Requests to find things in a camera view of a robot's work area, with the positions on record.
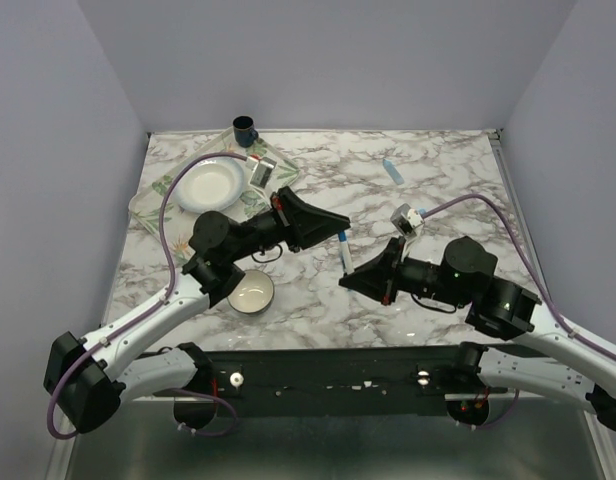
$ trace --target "gray floor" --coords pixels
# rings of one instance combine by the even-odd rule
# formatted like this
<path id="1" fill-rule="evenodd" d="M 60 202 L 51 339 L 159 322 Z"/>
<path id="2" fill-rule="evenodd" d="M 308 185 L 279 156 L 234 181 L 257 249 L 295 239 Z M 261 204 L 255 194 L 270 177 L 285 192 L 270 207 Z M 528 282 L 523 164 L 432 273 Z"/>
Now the gray floor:
<path id="1" fill-rule="evenodd" d="M 492 430 L 417 416 L 249 419 L 235 434 L 191 438 L 172 404 L 135 402 L 80 436 L 69 479 L 594 480 L 603 478 L 583 415 L 519 402 Z"/>

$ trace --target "marble tabletop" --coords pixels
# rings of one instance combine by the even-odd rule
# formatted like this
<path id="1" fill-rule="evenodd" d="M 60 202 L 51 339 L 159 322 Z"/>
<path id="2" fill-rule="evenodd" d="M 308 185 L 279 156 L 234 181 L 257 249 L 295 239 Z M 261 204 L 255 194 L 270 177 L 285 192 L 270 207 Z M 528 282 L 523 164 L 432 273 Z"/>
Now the marble tabletop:
<path id="1" fill-rule="evenodd" d="M 155 134 L 139 189 L 192 155 L 215 133 Z M 403 203 L 431 209 L 468 192 L 479 192 L 516 222 L 487 134 L 481 131 L 262 132 L 262 137 L 302 168 L 293 190 L 306 202 L 347 215 L 356 265 L 379 254 L 396 235 L 390 223 Z M 405 183 L 384 171 L 390 159 Z M 470 201 L 429 219 L 411 256 L 439 262 L 446 244 L 470 235 L 499 257 L 497 274 L 535 290 L 503 226 L 483 204 Z M 155 344 L 196 342 L 205 350 L 381 347 L 493 342 L 464 324 L 467 309 L 452 315 L 424 310 L 400 294 L 384 307 L 337 286 L 343 270 L 336 239 L 272 264 L 239 262 L 263 269 L 275 282 L 271 308 L 245 317 L 221 302 L 184 322 Z M 105 323 L 137 306 L 168 281 L 157 240 L 131 220 Z"/>

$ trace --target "white bowl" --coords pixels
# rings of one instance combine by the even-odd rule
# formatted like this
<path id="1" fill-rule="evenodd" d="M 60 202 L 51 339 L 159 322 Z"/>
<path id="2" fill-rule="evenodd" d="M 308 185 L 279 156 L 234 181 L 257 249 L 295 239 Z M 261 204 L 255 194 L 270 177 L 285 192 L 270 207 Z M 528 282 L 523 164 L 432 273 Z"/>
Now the white bowl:
<path id="1" fill-rule="evenodd" d="M 243 189 L 243 169 L 230 157 L 218 157 L 190 169 L 173 193 L 183 209 L 201 214 L 228 208 L 237 201 Z"/>
<path id="2" fill-rule="evenodd" d="M 239 285 L 228 295 L 232 308 L 247 315 L 257 315 L 268 310 L 275 296 L 275 284 L 260 270 L 246 270 Z"/>

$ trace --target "black cable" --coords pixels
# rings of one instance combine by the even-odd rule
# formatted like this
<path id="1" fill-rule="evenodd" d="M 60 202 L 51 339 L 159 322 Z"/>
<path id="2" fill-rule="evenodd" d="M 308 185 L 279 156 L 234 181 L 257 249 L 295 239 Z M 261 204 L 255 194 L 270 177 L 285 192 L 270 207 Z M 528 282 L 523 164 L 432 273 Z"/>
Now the black cable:
<path id="1" fill-rule="evenodd" d="M 281 256 L 284 254 L 284 247 L 282 247 L 279 243 L 277 245 L 274 245 L 272 248 L 278 248 L 279 249 L 279 255 L 277 255 L 275 258 L 272 258 L 270 260 L 257 260 L 255 258 L 255 254 L 253 253 L 251 255 L 251 258 L 253 259 L 254 262 L 256 263 L 272 263 L 272 262 L 276 262 L 277 260 L 279 260 L 281 258 Z"/>
<path id="2" fill-rule="evenodd" d="M 446 315 L 452 315 L 453 313 L 457 311 L 457 307 L 455 307 L 453 310 L 444 310 L 443 308 L 433 307 L 432 305 L 426 305 L 425 303 L 420 302 L 419 299 L 415 297 L 414 293 L 411 293 L 410 296 L 412 297 L 413 302 L 415 302 L 421 308 L 425 308 L 426 310 L 431 310 L 433 312 L 439 312 L 439 313 L 445 313 Z"/>

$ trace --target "placemat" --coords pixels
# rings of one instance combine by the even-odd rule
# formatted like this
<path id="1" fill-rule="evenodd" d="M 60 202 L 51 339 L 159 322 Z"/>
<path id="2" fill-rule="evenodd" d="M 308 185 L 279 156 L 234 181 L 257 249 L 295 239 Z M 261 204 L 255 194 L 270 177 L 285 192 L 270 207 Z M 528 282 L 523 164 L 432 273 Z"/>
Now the placemat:
<path id="1" fill-rule="evenodd" d="M 301 173 L 297 163 L 290 160 L 261 137 L 248 148 L 240 147 L 235 141 L 232 128 L 229 128 L 153 182 L 150 187 L 138 192 L 130 201 L 128 208 L 131 215 L 157 240 L 159 240 L 159 208 L 173 178 L 194 159 L 199 158 L 203 154 L 213 152 L 235 152 L 242 155 L 251 155 L 259 159 L 265 156 L 274 160 L 277 162 L 277 167 L 273 171 L 268 184 L 268 188 L 272 191 L 286 185 L 291 185 L 299 178 Z M 245 162 L 238 163 L 244 169 L 247 181 L 249 172 L 246 172 Z M 257 190 L 247 186 L 239 200 L 223 210 L 222 213 L 233 220 L 243 222 L 268 208 L 268 206 L 267 198 Z M 164 217 L 166 240 L 179 266 L 186 263 L 193 254 L 192 249 L 188 247 L 188 240 L 198 216 L 196 213 L 187 212 L 181 208 L 172 197 L 166 205 L 166 215 Z"/>

